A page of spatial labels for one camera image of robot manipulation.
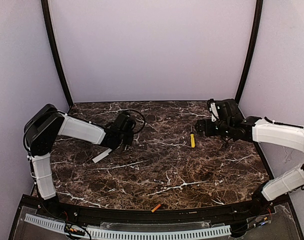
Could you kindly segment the black front mounting rail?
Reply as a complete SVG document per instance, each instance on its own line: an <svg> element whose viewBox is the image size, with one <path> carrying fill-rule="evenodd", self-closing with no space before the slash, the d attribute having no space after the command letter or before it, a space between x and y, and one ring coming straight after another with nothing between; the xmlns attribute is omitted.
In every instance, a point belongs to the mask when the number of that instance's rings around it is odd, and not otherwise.
<svg viewBox="0 0 304 240"><path fill-rule="evenodd" d="M59 213L67 213L68 220L81 225L100 225L102 222L123 224L178 224L210 221L212 224L243 223L254 215L250 201L181 210L118 210L58 203Z"/></svg>

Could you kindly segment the orange black battery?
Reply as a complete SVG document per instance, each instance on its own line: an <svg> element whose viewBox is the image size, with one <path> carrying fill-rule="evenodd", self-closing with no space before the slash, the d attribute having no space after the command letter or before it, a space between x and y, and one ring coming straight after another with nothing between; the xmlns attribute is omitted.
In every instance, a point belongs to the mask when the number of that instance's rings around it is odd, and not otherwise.
<svg viewBox="0 0 304 240"><path fill-rule="evenodd" d="M154 213L156 210L158 210L161 207L161 204L158 204L153 209L151 209L151 212Z"/></svg>

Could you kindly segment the black frame post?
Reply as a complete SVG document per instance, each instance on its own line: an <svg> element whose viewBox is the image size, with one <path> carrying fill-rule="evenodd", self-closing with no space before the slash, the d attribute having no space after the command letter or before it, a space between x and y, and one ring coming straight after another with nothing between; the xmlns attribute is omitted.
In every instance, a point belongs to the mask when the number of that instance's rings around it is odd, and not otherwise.
<svg viewBox="0 0 304 240"><path fill-rule="evenodd" d="M45 28L48 36L48 41L50 44L50 49L52 53L52 57L54 60L54 64L56 67L56 71L59 77L60 85L62 87L64 97L68 104L68 107L71 108L74 105L71 92L68 87L68 83L65 77L65 73L63 70L62 62L60 59L60 54L57 47L57 42L54 33L54 27L52 23L51 13L50 13L50 3L48 0L41 0L42 12L45 22Z"/></svg>
<svg viewBox="0 0 304 240"><path fill-rule="evenodd" d="M262 14L262 8L263 8L263 0L257 0L255 2L255 11L254 11L254 17L253 17L253 24L251 28L251 34L250 34L250 39L249 39L249 44L248 44L248 49L246 53L246 58L244 61L244 66L243 70L241 73L241 78L238 84L238 88L236 91L235 95L235 101L237 104L240 103L240 100L242 98L242 94L245 88L246 80L249 74L254 50L255 50L255 45L257 41L257 36L259 32L259 26L260 26L260 20L261 20L261 14Z"/></svg>

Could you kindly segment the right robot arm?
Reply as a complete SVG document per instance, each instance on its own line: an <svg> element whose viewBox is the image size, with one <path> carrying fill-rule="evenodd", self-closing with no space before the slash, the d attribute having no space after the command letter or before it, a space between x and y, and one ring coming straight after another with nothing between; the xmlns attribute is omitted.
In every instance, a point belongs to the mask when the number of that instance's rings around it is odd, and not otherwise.
<svg viewBox="0 0 304 240"><path fill-rule="evenodd" d="M210 118L198 120L195 130L199 136L220 136L225 141L268 143L304 153L304 125L293 125L267 117L244 117L234 99L207 103ZM272 179L253 194L253 199L271 202L279 196L304 186L304 163Z"/></svg>

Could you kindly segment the white battery cover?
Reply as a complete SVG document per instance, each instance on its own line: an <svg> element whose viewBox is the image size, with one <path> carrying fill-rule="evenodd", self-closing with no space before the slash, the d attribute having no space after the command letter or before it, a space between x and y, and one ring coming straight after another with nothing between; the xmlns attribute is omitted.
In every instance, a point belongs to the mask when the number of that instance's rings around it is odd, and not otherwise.
<svg viewBox="0 0 304 240"><path fill-rule="evenodd" d="M105 150L104 152L102 152L101 154L99 154L98 156L96 156L95 158L93 158L92 161L94 163L98 163L102 159L106 158L110 154L111 151L112 150L110 148L107 149L107 150Z"/></svg>

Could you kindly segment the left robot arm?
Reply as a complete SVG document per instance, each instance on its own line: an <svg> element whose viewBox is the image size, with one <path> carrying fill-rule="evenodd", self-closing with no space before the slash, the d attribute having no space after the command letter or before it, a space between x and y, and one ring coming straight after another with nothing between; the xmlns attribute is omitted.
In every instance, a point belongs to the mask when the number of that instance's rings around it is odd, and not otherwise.
<svg viewBox="0 0 304 240"><path fill-rule="evenodd" d="M135 120L127 111L121 112L113 122L102 126L59 111L52 104L45 105L25 125L23 136L40 197L50 200L57 196L50 160L57 137L79 139L105 148L104 152L93 159L97 163L121 145L130 145L135 126Z"/></svg>

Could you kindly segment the left black frame post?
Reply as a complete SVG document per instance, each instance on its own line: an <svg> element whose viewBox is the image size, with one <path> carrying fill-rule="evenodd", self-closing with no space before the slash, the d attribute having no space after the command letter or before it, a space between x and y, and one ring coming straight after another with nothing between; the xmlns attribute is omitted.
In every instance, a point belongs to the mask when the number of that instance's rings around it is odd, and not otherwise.
<svg viewBox="0 0 304 240"><path fill-rule="evenodd" d="M57 42L54 33L54 27L52 23L51 13L50 13L50 3L48 0L41 0L42 12L45 22L45 28L48 36L48 41L50 44L50 49L52 53L52 57L54 60L54 64L56 67L56 71L59 77L60 85L62 87L64 97L68 104L68 107L71 108L74 105L71 92L68 87L68 83L65 77L65 73L63 70L62 62L60 59L60 54L57 47Z"/></svg>

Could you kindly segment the yellow handled screwdriver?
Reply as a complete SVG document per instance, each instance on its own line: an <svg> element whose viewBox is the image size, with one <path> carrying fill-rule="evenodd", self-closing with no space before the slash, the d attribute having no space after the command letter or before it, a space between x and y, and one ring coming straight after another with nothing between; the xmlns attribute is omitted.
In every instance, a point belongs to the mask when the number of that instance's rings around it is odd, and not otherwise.
<svg viewBox="0 0 304 240"><path fill-rule="evenodd" d="M195 135L193 132L193 126L190 127L190 144L192 148L195 148Z"/></svg>

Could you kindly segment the right black frame post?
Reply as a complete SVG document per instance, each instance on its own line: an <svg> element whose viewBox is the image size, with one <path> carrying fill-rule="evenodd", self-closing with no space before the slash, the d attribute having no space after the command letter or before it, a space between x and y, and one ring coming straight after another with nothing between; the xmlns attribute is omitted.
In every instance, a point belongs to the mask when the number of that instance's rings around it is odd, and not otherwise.
<svg viewBox="0 0 304 240"><path fill-rule="evenodd" d="M259 26L260 26L260 20L261 20L261 14L262 14L262 8L263 8L263 0L257 0L255 2L255 11L254 11L254 17L253 17L253 24L251 28L251 34L250 34L250 39L249 39L249 44L248 44L248 49L246 53L246 58L244 61L244 66L243 70L241 73L241 78L238 84L238 88L236 91L235 95L235 101L237 104L240 103L240 100L242 98L242 94L245 88L246 80L249 74L254 50L255 50L255 45L257 41L257 36L259 32Z"/></svg>

